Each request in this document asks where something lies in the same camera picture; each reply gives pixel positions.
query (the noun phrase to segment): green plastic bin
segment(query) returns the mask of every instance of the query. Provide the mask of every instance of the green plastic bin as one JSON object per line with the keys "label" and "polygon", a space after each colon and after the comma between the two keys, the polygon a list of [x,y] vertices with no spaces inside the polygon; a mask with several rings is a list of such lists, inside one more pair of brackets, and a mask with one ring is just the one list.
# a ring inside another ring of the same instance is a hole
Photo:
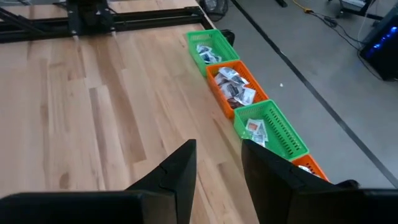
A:
{"label": "green plastic bin", "polygon": [[188,32],[187,40],[189,52],[204,77],[206,77],[207,64],[202,60],[197,52],[198,44],[211,47],[215,54],[221,56],[222,62],[220,63],[239,60],[238,54],[218,29]]}
{"label": "green plastic bin", "polygon": [[266,100],[235,109],[234,128],[242,139],[251,139],[246,131],[249,118],[263,119],[268,140],[266,148],[289,161],[310,151],[272,100]]}

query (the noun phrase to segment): floor stripe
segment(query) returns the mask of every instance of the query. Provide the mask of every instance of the floor stripe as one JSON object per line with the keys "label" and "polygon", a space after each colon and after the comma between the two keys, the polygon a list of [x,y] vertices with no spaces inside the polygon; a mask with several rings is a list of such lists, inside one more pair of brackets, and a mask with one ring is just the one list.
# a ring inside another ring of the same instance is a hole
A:
{"label": "floor stripe", "polygon": [[246,10],[237,2],[231,0],[236,8],[243,14],[243,16],[250,22],[250,24],[257,30],[262,38],[274,49],[279,57],[286,63],[286,65],[294,72],[297,78],[307,87],[312,95],[319,101],[319,103],[326,109],[330,116],[340,125],[345,133],[355,142],[355,144],[365,153],[365,155],[373,162],[373,164],[380,170],[380,172],[388,179],[388,181],[398,189],[397,178],[387,169],[387,167],[373,154],[373,152],[362,142],[362,140],[354,133],[354,131],[342,120],[340,115],[329,105],[329,103],[319,94],[319,92],[311,85],[311,83],[301,74],[301,72],[294,66],[294,64],[284,55],[278,46],[268,37],[268,35],[261,29],[259,24],[248,14]]}

